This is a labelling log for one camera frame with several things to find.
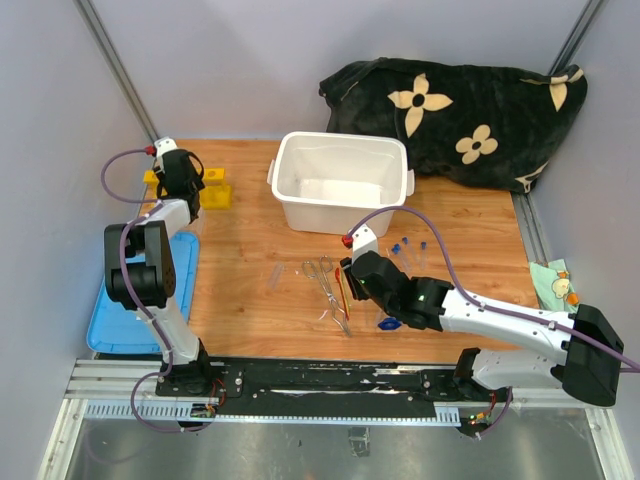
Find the bin handle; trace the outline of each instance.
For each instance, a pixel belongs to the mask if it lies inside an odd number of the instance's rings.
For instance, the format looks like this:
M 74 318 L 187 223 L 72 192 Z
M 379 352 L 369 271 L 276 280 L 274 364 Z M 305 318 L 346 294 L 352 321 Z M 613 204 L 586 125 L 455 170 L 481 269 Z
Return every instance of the bin handle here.
M 276 165 L 275 160 L 271 160 L 271 165 L 269 165 L 269 173 L 267 173 L 267 183 L 271 185 L 273 182 L 273 167 Z
M 413 170 L 407 172 L 407 197 L 413 195 L 416 190 L 416 175 Z

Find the blue plastic piece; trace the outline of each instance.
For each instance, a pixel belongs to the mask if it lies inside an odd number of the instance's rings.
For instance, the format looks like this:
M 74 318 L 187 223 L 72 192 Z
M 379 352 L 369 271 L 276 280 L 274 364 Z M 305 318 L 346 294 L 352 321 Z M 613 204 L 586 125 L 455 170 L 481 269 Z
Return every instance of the blue plastic piece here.
M 402 326 L 402 322 L 399 322 L 393 317 L 387 317 L 378 324 L 380 330 L 397 330 Z
M 187 321 L 196 283 L 200 242 L 193 233 L 178 232 L 169 240 L 169 244 L 176 269 L 175 299 Z M 143 259 L 144 254 L 131 261 Z M 134 312 L 111 301 L 104 288 L 104 280 L 87 332 L 87 344 L 100 353 L 160 353 L 160 346 L 151 335 L 149 327 L 137 320 Z

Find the metal forceps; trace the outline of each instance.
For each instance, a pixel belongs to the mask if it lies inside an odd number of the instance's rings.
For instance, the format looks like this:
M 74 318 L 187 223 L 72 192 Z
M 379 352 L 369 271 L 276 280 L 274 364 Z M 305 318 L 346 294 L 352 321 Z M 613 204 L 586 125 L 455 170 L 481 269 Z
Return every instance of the metal forceps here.
M 327 278 L 327 273 L 333 271 L 333 262 L 326 255 L 320 257 L 318 264 L 316 266 L 315 263 L 311 260 L 307 260 L 306 262 L 302 262 L 302 271 L 307 276 L 307 278 L 317 278 L 322 290 L 324 291 L 327 299 L 329 300 L 329 307 L 331 308 L 331 318 L 336 322 L 342 331 L 348 336 L 351 336 L 351 330 L 349 329 L 349 324 L 347 323 L 347 317 L 340 306 L 340 302 L 333 295 L 333 290 L 331 289 L 331 284 Z

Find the white plastic bin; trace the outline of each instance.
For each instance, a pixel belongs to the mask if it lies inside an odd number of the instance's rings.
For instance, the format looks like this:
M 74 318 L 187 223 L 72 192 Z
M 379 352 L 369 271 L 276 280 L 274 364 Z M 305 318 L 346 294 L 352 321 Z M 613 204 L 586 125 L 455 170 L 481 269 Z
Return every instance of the white plastic bin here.
M 293 132 L 282 140 L 267 182 L 293 230 L 344 235 L 368 213 L 404 204 L 415 180 L 398 140 Z M 383 213 L 368 225 L 381 237 L 392 216 Z

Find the gray wall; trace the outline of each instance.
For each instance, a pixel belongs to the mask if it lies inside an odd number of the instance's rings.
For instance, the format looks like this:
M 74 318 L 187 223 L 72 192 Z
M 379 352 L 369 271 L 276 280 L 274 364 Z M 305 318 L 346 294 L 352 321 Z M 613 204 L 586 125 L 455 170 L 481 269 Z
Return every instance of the gray wall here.
M 576 124 L 533 193 L 554 258 L 640 360 L 640 3 L 609 2 L 575 62 L 589 81 Z M 640 376 L 626 374 L 616 417 L 640 475 Z
M 318 82 L 378 56 L 551 66 L 585 0 L 94 0 L 164 135 L 324 130 Z
M 146 143 L 70 0 L 2 2 L 0 64 L 0 478 L 22 480 L 86 352 L 102 230 L 134 213 L 102 193 L 100 167 Z M 112 182 L 139 196 L 148 162 L 126 163 Z

